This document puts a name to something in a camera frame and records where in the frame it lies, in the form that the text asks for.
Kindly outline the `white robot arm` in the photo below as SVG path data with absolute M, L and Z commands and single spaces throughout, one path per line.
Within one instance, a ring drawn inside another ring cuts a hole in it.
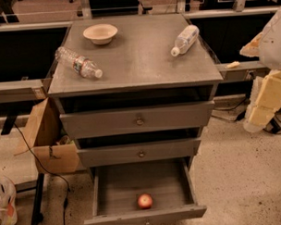
M 257 56 L 260 63 L 270 69 L 266 77 L 253 81 L 243 122 L 246 131 L 261 131 L 281 108 L 281 7 L 239 53 Z

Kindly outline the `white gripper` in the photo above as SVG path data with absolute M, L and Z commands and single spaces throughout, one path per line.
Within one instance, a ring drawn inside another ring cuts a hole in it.
M 240 49 L 242 56 L 258 56 L 260 32 Z M 281 70 L 274 69 L 266 77 L 257 77 L 252 84 L 250 103 L 244 117 L 244 129 L 248 132 L 258 132 L 264 129 L 281 108 Z

